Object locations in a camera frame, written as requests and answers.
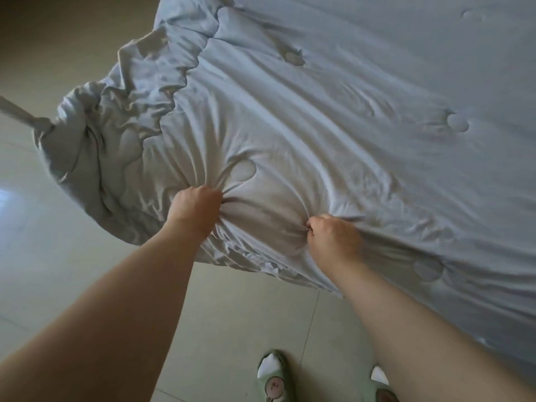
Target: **person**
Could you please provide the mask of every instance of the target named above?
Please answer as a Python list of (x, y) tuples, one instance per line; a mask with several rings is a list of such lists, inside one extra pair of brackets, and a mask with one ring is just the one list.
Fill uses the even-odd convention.
[[(220, 191), (206, 186), (179, 192), (160, 232), (4, 360), (0, 401), (149, 401), (194, 256), (218, 220), (221, 200)], [(313, 259), (368, 330), (399, 400), (536, 400), (529, 385), (479, 344), (365, 265), (352, 224), (324, 214), (308, 226)], [(285, 384), (273, 377), (266, 400), (285, 400)]]

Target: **floor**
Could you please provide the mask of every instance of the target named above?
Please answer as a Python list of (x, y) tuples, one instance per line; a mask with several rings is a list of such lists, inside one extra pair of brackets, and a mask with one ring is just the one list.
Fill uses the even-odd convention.
[[(54, 116), (147, 33), (158, 0), (2, 0), (0, 93)], [(0, 117), (0, 358), (133, 247), (101, 230), (45, 175), (30, 130)], [(197, 264), (154, 401), (259, 401), (262, 353), (286, 351), (302, 401), (360, 400), (374, 361), (348, 305), (261, 274)]]

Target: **bed sheet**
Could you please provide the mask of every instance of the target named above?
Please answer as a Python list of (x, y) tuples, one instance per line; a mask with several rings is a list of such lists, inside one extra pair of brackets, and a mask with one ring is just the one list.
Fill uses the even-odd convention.
[(535, 17), (536, 0), (161, 0), (53, 123), (4, 110), (122, 240), (208, 184), (224, 204), (197, 260), (336, 292), (305, 222), (341, 216), (375, 270), (528, 373)]

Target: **person's left hand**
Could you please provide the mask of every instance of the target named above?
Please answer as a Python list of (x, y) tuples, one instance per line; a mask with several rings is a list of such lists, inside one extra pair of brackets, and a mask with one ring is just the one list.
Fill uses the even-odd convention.
[(223, 194), (208, 186), (181, 190), (171, 202), (166, 229), (186, 234), (202, 243), (220, 215)]

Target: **wrinkled fabric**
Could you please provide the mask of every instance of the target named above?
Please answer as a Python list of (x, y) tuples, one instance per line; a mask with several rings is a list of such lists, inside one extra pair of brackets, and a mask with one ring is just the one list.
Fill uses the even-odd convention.
[(305, 222), (353, 222), (388, 280), (536, 363), (536, 0), (161, 0), (35, 143), (142, 244), (188, 186), (224, 191), (197, 260), (335, 286)]

